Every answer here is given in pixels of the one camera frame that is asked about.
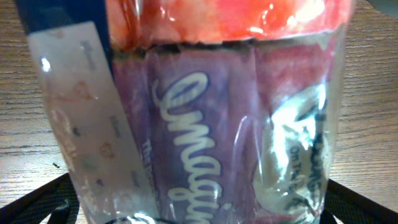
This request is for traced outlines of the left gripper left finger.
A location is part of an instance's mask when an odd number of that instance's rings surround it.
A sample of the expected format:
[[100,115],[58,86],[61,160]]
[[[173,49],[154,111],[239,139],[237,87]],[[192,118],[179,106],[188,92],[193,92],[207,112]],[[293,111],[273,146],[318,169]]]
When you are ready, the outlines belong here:
[[63,174],[1,208],[1,223],[75,224],[80,203],[68,174]]

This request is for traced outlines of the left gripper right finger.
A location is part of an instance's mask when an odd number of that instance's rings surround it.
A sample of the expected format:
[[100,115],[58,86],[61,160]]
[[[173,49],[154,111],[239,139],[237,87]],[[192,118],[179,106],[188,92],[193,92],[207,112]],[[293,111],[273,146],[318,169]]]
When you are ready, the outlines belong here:
[[337,224],[335,217],[345,224],[397,224],[397,212],[330,179],[320,224]]

